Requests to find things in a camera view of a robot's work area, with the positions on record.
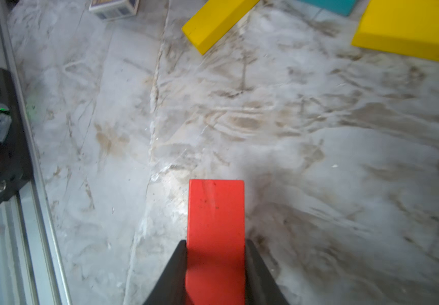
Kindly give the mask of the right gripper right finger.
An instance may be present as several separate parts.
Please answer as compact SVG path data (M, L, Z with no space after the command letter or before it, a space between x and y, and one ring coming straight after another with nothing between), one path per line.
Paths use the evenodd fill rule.
M255 244L246 240L246 304L288 305Z

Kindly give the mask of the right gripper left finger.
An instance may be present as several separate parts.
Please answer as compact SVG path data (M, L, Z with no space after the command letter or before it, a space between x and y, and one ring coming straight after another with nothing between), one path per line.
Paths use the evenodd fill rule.
M186 304L185 275L187 268L186 241L181 240L166 264L144 305Z

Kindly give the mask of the red block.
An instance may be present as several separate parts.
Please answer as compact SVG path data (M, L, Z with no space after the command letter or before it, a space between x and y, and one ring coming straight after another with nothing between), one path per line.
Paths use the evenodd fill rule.
M189 184L187 304L244 304L245 190L242 180Z

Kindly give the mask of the long yellow block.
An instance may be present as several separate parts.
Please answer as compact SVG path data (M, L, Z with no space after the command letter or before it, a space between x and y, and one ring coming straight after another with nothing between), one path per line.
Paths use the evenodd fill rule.
M206 54L259 0L210 0L183 27L189 42Z

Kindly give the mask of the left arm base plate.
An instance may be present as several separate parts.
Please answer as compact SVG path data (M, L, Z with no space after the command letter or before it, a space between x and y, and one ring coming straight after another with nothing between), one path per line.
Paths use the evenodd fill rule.
M12 123L0 146L0 204L10 200L33 177L33 166L12 74L0 68L0 102L10 108Z

